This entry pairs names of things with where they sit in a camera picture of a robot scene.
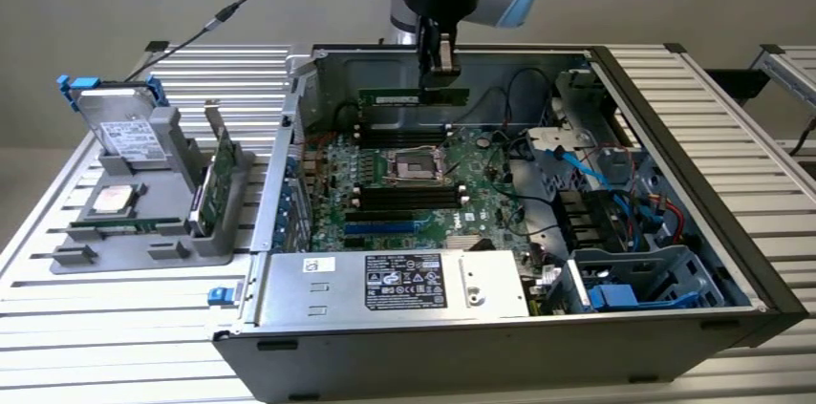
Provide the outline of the green RAM stick white label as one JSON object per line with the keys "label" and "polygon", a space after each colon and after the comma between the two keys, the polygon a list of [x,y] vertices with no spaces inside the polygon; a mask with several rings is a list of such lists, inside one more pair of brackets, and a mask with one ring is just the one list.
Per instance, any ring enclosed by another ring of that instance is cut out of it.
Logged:
{"label": "green RAM stick white label", "polygon": [[462,107],[467,104],[467,88],[366,88],[357,91],[361,107]]}

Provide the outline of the black open PC case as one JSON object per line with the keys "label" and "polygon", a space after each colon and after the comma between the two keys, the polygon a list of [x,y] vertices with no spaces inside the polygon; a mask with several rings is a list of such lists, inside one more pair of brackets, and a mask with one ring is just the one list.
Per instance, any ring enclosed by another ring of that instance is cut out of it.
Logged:
{"label": "black open PC case", "polygon": [[[745,116],[677,44],[471,46],[445,88],[467,88],[462,107],[361,107],[357,91],[418,88],[413,53],[394,46],[319,46],[287,62],[292,81],[260,195],[252,255],[235,303],[211,343],[266,403],[478,393],[574,385],[668,382],[735,348],[755,348],[799,325],[807,306],[773,268],[776,251],[816,248],[816,183]],[[720,308],[589,312],[568,275],[569,251],[540,191],[521,97],[532,73],[593,71],[616,137],[633,154],[622,190],[636,252],[684,245],[727,300]],[[276,254],[310,248],[307,139],[375,129],[474,128],[512,140],[524,225],[546,232],[514,255],[528,304],[522,318],[355,330],[271,331],[260,300]]]}

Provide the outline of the blue disk bay clip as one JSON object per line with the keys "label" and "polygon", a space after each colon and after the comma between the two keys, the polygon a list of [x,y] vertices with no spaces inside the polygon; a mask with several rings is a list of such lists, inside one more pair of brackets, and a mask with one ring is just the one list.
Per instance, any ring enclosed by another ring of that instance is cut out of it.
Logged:
{"label": "blue disk bay clip", "polygon": [[598,312],[629,311],[638,308],[630,285],[597,285],[588,290],[592,309]]}

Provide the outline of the black expansion slot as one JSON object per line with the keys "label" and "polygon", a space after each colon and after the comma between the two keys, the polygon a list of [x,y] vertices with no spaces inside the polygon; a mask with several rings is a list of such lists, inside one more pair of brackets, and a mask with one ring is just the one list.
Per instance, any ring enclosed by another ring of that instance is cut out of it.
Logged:
{"label": "black expansion slot", "polygon": [[411,222],[411,211],[354,211],[345,214],[347,223]]}

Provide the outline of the black case fan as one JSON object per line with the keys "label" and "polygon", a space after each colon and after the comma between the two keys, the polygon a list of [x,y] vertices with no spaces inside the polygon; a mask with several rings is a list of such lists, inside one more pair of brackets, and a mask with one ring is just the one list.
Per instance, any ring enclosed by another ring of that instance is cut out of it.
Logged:
{"label": "black case fan", "polygon": [[636,252],[633,212],[622,190],[560,190],[552,208],[569,251],[598,248],[610,253]]}

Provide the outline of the grey parts rack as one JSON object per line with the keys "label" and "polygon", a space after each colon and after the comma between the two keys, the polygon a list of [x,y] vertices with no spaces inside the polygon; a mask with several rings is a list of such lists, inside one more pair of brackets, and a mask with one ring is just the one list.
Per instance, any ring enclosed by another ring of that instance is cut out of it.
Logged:
{"label": "grey parts rack", "polygon": [[[255,156],[235,144],[236,165],[223,218],[208,237],[194,237],[188,222],[190,208],[203,182],[215,145],[199,148],[180,128],[175,107],[158,107],[150,117],[166,161],[126,162],[122,157],[99,152],[103,173],[83,205],[76,221],[178,218],[162,224],[151,234],[100,234],[93,228],[65,229],[67,239],[52,251],[49,270],[55,274],[162,269],[190,266],[222,266],[231,262],[238,234],[239,214],[248,172]],[[131,206],[115,214],[91,210],[99,190],[108,185],[131,184],[138,194]]]}

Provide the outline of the blue expansion slot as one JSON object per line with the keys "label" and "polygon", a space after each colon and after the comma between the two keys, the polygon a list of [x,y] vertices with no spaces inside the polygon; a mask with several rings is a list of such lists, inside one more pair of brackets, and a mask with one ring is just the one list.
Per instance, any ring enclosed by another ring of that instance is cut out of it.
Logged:
{"label": "blue expansion slot", "polygon": [[347,223],[343,231],[346,235],[395,235],[413,234],[414,229],[414,222]]}

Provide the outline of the black RAM slot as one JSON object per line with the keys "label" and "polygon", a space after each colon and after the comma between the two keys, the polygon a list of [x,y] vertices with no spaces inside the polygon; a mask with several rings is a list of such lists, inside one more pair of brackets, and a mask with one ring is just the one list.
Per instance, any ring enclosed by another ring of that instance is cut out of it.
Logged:
{"label": "black RAM slot", "polygon": [[447,132],[439,129],[375,129],[355,125],[351,136],[361,149],[409,149],[419,146],[439,146],[447,138]]}
{"label": "black RAM slot", "polygon": [[361,211],[457,209],[467,200],[463,185],[361,187],[351,195],[351,206]]}

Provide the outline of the hard disk with blue caddy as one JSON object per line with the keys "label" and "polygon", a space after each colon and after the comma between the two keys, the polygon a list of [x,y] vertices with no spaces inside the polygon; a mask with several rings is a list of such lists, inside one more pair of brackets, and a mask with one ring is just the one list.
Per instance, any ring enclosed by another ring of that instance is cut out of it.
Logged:
{"label": "hard disk with blue caddy", "polygon": [[166,161],[150,117],[168,106],[160,80],[102,80],[95,76],[56,78],[61,95],[79,113],[108,156],[126,162]]}

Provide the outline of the metal drive cage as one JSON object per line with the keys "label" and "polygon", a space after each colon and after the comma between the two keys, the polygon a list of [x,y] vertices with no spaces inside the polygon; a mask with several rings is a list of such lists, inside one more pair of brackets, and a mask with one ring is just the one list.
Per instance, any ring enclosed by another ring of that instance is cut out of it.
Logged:
{"label": "metal drive cage", "polygon": [[536,70],[521,95],[529,113],[526,145],[541,195],[560,190],[626,189],[633,154],[604,111],[606,88],[588,69]]}

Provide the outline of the silver CPU chip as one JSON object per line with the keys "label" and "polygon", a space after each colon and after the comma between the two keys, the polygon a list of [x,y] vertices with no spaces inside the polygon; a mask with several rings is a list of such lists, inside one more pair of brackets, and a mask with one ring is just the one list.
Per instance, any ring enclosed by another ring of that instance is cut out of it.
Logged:
{"label": "silver CPU chip", "polygon": [[93,200],[91,210],[95,214],[115,214],[124,211],[138,194],[138,187],[131,184],[104,186]]}

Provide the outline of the silver power supply unit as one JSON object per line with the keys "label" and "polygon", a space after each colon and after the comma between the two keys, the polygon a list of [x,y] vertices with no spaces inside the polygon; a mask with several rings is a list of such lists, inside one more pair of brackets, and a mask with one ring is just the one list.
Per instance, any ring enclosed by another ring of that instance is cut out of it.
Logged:
{"label": "silver power supply unit", "polygon": [[276,254],[260,300],[271,331],[355,330],[522,318],[509,250]]}

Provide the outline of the metal CPU socket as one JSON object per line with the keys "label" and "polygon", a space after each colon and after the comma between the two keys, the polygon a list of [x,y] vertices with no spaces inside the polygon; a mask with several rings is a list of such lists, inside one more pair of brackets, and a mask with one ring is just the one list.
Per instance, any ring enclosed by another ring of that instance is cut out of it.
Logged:
{"label": "metal CPU socket", "polygon": [[443,182],[443,153],[433,145],[391,150],[383,155],[381,179],[393,184]]}

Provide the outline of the grey disk bay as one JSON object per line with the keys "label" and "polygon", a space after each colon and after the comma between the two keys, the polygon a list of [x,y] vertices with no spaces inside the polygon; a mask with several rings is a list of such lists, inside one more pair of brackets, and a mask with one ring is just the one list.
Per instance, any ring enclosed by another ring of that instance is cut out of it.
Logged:
{"label": "grey disk bay", "polygon": [[597,285],[630,285],[638,308],[629,311],[720,308],[725,297],[696,254],[684,245],[648,252],[610,253],[578,249],[566,261],[581,308],[592,309],[588,290]]}

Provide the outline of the silver chipset heat sink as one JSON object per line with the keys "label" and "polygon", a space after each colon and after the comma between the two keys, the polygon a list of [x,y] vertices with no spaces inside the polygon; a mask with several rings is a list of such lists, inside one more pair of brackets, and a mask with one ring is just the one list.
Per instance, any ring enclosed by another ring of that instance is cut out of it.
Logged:
{"label": "silver chipset heat sink", "polygon": [[446,249],[459,249],[463,251],[495,250],[493,240],[479,235],[449,236],[445,239]]}

